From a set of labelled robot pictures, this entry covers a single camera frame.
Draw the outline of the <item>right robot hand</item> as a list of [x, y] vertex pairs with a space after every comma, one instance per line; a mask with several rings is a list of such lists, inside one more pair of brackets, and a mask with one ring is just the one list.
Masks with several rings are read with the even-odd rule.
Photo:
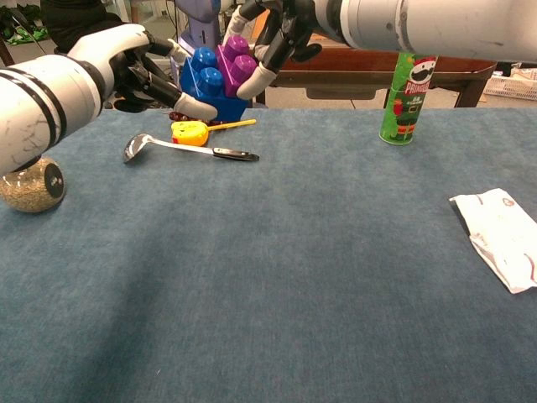
[[232, 13], [223, 42], [241, 35], [248, 22], [265, 10], [269, 16], [262, 34], [253, 48], [258, 65], [253, 74], [237, 89], [237, 97], [249, 100], [270, 86], [285, 61], [293, 56], [297, 61], [308, 60], [321, 51], [317, 44], [309, 45], [312, 29], [300, 21], [283, 1], [246, 1]]

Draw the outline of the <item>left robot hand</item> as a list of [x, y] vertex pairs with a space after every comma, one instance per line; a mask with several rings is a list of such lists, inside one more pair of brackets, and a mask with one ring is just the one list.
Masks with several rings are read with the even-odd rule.
[[95, 67], [104, 80], [105, 98], [117, 93], [119, 109], [138, 113], [158, 102], [189, 118], [211, 121], [217, 110], [181, 91], [147, 53], [183, 65], [190, 54], [172, 39], [154, 37], [140, 24], [121, 24], [78, 39], [67, 56]]

